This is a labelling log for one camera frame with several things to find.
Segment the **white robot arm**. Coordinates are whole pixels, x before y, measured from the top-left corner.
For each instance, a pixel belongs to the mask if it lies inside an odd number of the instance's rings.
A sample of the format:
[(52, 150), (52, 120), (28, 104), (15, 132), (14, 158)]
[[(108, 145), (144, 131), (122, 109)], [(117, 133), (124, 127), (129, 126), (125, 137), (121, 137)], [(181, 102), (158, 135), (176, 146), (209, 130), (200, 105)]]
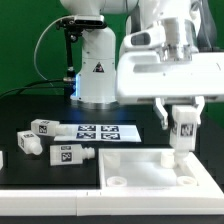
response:
[(60, 0), (83, 35), (72, 98), (82, 104), (151, 104), (168, 127), (166, 104), (224, 102), (224, 52), (200, 51), (212, 23), (204, 0)]

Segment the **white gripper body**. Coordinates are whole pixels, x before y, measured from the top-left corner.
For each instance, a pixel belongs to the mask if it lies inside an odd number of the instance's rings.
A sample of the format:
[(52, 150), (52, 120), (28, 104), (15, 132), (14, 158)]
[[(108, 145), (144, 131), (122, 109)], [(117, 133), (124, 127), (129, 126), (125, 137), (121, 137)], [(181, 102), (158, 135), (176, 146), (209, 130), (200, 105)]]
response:
[(121, 104), (224, 102), (224, 53), (200, 53), (193, 23), (168, 18), (127, 35), (116, 75)]

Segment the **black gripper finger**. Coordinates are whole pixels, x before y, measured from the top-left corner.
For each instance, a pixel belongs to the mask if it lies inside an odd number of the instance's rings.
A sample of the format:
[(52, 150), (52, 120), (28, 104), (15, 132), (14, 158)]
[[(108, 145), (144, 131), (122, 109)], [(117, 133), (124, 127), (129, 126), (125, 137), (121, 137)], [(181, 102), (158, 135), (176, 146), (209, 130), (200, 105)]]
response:
[(163, 130), (168, 129), (168, 113), (164, 107), (165, 102), (162, 98), (156, 98), (153, 103), (153, 110), (157, 114), (161, 122)]
[(205, 106), (205, 99), (203, 96), (197, 96), (195, 98), (195, 108), (197, 111), (197, 124), (201, 125), (201, 113)]

